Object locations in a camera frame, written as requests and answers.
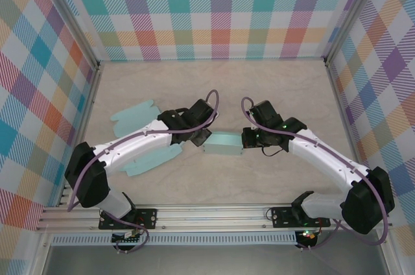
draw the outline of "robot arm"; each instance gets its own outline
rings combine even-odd
[[[117,172],[119,168],[145,154],[168,147],[175,143],[192,141],[197,147],[211,135],[207,127],[215,119],[212,107],[199,99],[190,109],[164,111],[146,127],[130,135],[111,142],[90,147],[86,142],[74,148],[71,159],[65,171],[65,177],[72,189],[78,180],[81,170],[93,158],[104,151],[104,155],[96,160],[85,173],[77,190],[77,198],[84,208],[98,207],[117,219],[123,218],[126,222],[136,222],[135,206],[126,194],[110,189],[107,176]],[[203,125],[203,128],[186,133],[163,133],[167,130],[189,130]],[[146,131],[157,130],[160,133],[146,134]],[[113,144],[118,144],[113,150],[107,150]]]
[[[370,170],[367,167],[349,160],[319,140],[305,124],[291,117],[284,121],[277,114],[269,101],[263,101],[250,108],[250,117],[261,126],[273,130],[286,131],[294,136],[270,133],[259,128],[244,128],[242,133],[244,148],[280,146],[314,165],[328,176],[342,191],[338,195],[322,195],[307,191],[292,203],[292,214],[301,224],[309,218],[328,218],[345,220],[356,232],[367,234],[381,221],[382,214],[379,203],[367,184],[358,176],[358,170],[373,184],[381,196],[383,206],[389,213],[394,209],[394,199],[388,174],[379,167]],[[301,136],[314,140],[315,145]],[[348,162],[353,169],[335,158],[326,148]]]

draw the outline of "mounting plate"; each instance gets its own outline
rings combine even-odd
[[[157,222],[157,209],[136,209],[135,223],[148,230],[154,230]],[[100,230],[131,230],[132,227],[114,221],[105,212],[100,213],[98,229]]]
[[[305,224],[301,225],[292,215],[291,207],[273,207],[271,208],[272,226],[274,228],[319,228],[318,219],[309,219]],[[330,220],[320,218],[323,228],[330,226]]]

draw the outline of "purple cable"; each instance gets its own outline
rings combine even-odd
[[[209,100],[209,98],[212,95],[212,93],[214,93],[216,95],[215,107],[213,108],[213,112],[209,116],[209,118],[206,119],[206,121],[204,123],[202,123],[201,125],[198,125],[197,127],[190,128],[190,129],[184,129],[184,130],[150,130],[150,131],[146,131],[146,132],[140,131],[140,132],[137,132],[136,134],[132,134],[131,136],[125,137],[124,139],[121,139],[118,142],[115,142],[114,144],[110,145],[109,147],[107,147],[102,152],[99,152],[92,160],[90,160],[85,165],[85,167],[83,168],[83,170],[80,172],[80,174],[78,176],[78,179],[75,182],[75,186],[73,187],[73,192],[72,192],[72,195],[71,195],[71,199],[69,201],[69,205],[67,207],[67,212],[72,211],[72,209],[79,204],[79,201],[78,202],[75,202],[75,197],[77,195],[77,192],[78,192],[78,189],[79,189],[79,185],[80,185],[83,177],[85,176],[86,172],[88,171],[88,169],[92,166],[93,163],[95,163],[101,156],[103,156],[105,154],[105,151],[106,150],[113,150],[118,145],[123,144],[124,142],[127,142],[128,140],[131,140],[131,139],[136,138],[138,136],[146,136],[148,134],[188,134],[190,132],[194,132],[194,131],[197,131],[199,129],[204,128],[206,125],[208,125],[210,122],[212,122],[214,120],[214,118],[215,118],[215,116],[217,114],[218,107],[219,107],[219,93],[218,93],[218,91],[216,89],[211,90],[207,94],[207,96],[206,96],[206,102]],[[117,222],[120,222],[120,223],[126,224],[126,225],[130,225],[130,226],[133,226],[135,228],[139,228],[140,230],[144,230],[147,233],[147,237],[146,237],[145,241],[142,244],[137,245],[136,247],[134,247],[133,249],[131,249],[129,252],[133,252],[133,251],[136,251],[136,250],[140,249],[148,241],[149,234],[148,234],[147,229],[144,228],[143,226],[140,226],[140,225],[137,225],[137,224],[128,223],[128,222],[125,222],[123,220],[120,220],[120,219],[114,217],[110,213],[107,213],[107,214],[108,214],[109,217],[111,217],[113,220],[115,220]]]
[[[375,195],[376,201],[379,203],[379,207],[381,208],[382,219],[383,219],[383,234],[382,234],[381,238],[378,241],[374,241],[374,242],[373,241],[367,241],[366,239],[363,239],[360,236],[359,236],[359,239],[362,242],[364,242],[365,244],[370,245],[370,246],[377,246],[377,245],[382,244],[386,240],[386,237],[388,236],[388,217],[387,217],[387,214],[386,214],[385,206],[383,205],[383,202],[382,202],[382,198],[380,197],[379,193],[376,191],[376,188],[373,186],[373,184],[370,183],[370,181],[367,179],[367,177],[365,177],[359,170],[355,169],[354,166],[351,163],[349,163],[347,160],[343,159],[341,156],[339,156],[338,154],[336,154],[335,152],[333,152],[331,149],[327,148],[323,144],[317,143],[315,140],[310,139],[309,137],[305,137],[305,136],[302,136],[300,134],[295,134],[295,133],[288,132],[288,131],[269,129],[267,127],[261,126],[260,124],[256,123],[248,115],[248,112],[245,110],[244,102],[246,100],[250,101],[251,102],[251,105],[254,106],[254,101],[251,98],[249,98],[249,97],[243,97],[242,98],[242,101],[241,101],[241,108],[242,108],[243,114],[256,127],[260,128],[260,129],[262,129],[264,131],[270,132],[272,134],[284,134],[286,136],[292,136],[292,137],[296,137],[296,138],[300,138],[300,139],[306,140],[307,142],[310,142],[311,144],[316,145],[316,146],[320,147],[321,149],[325,150],[327,153],[329,153],[330,155],[332,155],[332,157],[334,157],[337,160],[339,160],[341,163],[343,163],[344,165],[346,165],[348,168],[350,168],[351,170],[353,170],[353,172],[355,172],[358,176],[360,176],[362,178],[362,180],[372,190],[373,195]],[[342,226],[341,224],[340,224],[340,227],[342,227],[345,230],[348,230],[345,226]]]
[[[122,252],[123,254],[129,254],[129,253],[131,253],[131,252],[137,251],[137,250],[139,250],[139,249],[143,248],[143,247],[144,247],[144,245],[145,245],[145,244],[148,242],[148,240],[150,239],[150,234],[148,233],[148,230],[147,230],[144,226],[141,226],[141,225],[138,225],[138,224],[134,224],[134,223],[129,223],[129,222],[123,221],[123,220],[121,220],[121,219],[118,219],[118,218],[114,217],[111,213],[108,213],[108,212],[106,212],[106,211],[105,211],[105,213],[107,214],[107,216],[109,216],[109,217],[110,217],[111,219],[113,219],[114,221],[117,221],[117,222],[123,223],[123,224],[125,224],[125,225],[132,226],[132,227],[134,227],[134,228],[137,228],[138,230],[143,230],[143,231],[147,234],[147,235],[146,235],[146,237],[145,237],[145,240],[143,241],[143,243],[142,243],[142,244],[140,244],[140,245],[137,245],[137,246],[133,247],[133,248],[132,248],[132,249],[130,249],[129,251],[122,251],[120,248],[118,248],[118,243],[119,243],[119,241],[115,242],[115,248],[118,250],[118,252]]]

